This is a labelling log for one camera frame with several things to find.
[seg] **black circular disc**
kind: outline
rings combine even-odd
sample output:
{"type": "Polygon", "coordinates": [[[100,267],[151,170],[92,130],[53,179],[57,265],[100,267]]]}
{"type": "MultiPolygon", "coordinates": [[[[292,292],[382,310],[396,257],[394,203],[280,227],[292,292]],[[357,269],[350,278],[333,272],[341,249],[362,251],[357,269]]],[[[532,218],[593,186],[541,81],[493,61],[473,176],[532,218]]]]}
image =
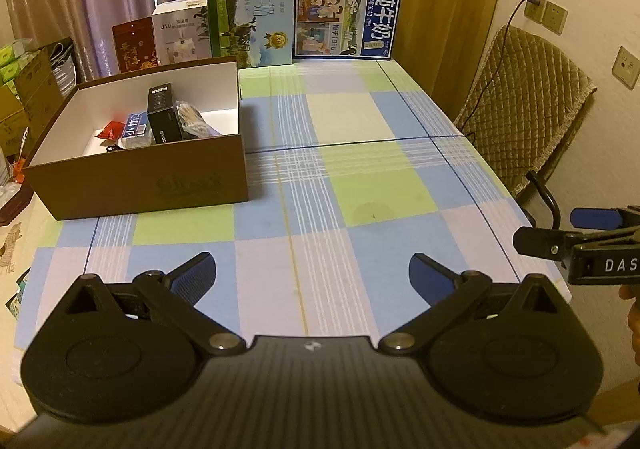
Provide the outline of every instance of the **black circular disc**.
{"type": "Polygon", "coordinates": [[[20,372],[37,411],[105,423],[145,415],[176,399],[195,366],[193,347],[170,327],[81,313],[36,336],[20,372]]]}
{"type": "Polygon", "coordinates": [[[462,323],[431,347],[438,387],[477,416],[546,423],[576,415],[601,379],[599,356],[553,314],[462,323]]]}

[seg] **chair backrest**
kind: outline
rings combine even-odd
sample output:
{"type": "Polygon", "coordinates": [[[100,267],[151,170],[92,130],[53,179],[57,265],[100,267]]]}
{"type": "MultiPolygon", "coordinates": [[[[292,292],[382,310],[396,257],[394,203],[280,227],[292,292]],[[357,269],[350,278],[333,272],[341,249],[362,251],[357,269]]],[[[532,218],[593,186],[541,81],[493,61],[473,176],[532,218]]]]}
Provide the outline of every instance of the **chair backrest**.
{"type": "MultiPolygon", "coordinates": [[[[476,85],[455,124],[474,109],[498,67],[505,27],[495,36],[476,85]]],[[[511,26],[498,74],[465,125],[474,145],[513,196],[528,185],[527,172],[547,180],[571,142],[585,101],[596,91],[592,80],[559,48],[511,26]]]]}

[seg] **electrical socket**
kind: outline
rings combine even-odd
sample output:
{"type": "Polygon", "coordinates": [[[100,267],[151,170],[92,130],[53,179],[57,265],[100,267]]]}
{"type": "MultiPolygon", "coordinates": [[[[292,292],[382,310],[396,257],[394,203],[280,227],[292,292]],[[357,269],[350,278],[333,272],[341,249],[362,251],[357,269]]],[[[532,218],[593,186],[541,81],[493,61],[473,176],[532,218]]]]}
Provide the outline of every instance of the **electrical socket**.
{"type": "Polygon", "coordinates": [[[546,0],[538,0],[536,5],[527,1],[524,5],[524,15],[536,23],[542,23],[542,16],[545,15],[546,0]]]}
{"type": "Polygon", "coordinates": [[[630,90],[633,90],[640,75],[640,61],[629,50],[621,46],[611,73],[622,80],[630,90]]]}
{"type": "Polygon", "coordinates": [[[546,4],[545,15],[542,17],[542,24],[560,35],[567,15],[567,10],[549,1],[546,4]]]}

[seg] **open box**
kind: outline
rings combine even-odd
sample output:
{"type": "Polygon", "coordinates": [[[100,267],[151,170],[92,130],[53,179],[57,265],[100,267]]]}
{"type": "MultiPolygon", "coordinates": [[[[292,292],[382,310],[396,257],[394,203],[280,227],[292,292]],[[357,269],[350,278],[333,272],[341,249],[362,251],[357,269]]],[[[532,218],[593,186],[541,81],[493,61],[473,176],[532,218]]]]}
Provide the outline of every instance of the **open box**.
{"type": "Polygon", "coordinates": [[[26,180],[57,220],[182,209],[248,199],[235,58],[169,64],[78,86],[36,144],[26,180]],[[222,136],[106,152],[110,121],[146,111],[170,82],[222,136]]]}

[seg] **plaid tablecloth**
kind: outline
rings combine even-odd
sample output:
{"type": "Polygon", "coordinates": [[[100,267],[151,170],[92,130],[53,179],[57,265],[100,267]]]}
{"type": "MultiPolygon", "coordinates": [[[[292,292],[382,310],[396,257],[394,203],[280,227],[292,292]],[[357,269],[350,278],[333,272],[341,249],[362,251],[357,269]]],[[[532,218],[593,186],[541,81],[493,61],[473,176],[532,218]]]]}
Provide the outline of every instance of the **plaid tablecloth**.
{"type": "Polygon", "coordinates": [[[51,219],[16,348],[27,347],[79,274],[131,281],[201,251],[213,254],[218,275],[196,307],[248,342],[255,334],[369,334],[377,342],[429,306],[409,284],[414,252],[500,282],[546,273],[570,297],[553,263],[513,250],[524,215],[397,63],[242,70],[241,92],[250,200],[51,219]]]}

